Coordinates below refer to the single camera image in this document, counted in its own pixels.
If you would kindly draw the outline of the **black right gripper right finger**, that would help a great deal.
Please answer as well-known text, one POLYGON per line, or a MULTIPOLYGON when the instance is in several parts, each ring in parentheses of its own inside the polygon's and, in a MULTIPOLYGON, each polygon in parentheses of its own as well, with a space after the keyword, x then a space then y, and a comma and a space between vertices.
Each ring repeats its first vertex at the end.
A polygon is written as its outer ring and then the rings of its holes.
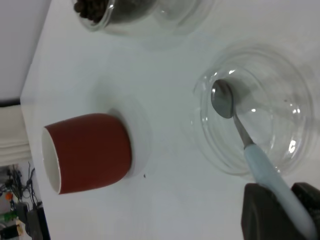
POLYGON ((310 214, 320 239, 320 190, 306 182, 296 182, 291 187, 302 205, 310 214))

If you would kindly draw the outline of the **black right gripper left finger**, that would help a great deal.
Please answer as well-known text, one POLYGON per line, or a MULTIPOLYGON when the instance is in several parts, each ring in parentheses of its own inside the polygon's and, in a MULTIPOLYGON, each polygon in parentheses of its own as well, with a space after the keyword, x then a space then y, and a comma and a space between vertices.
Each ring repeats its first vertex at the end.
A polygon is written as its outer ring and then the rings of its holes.
POLYGON ((304 240, 274 194, 256 183, 244 187, 241 214, 244 240, 304 240))

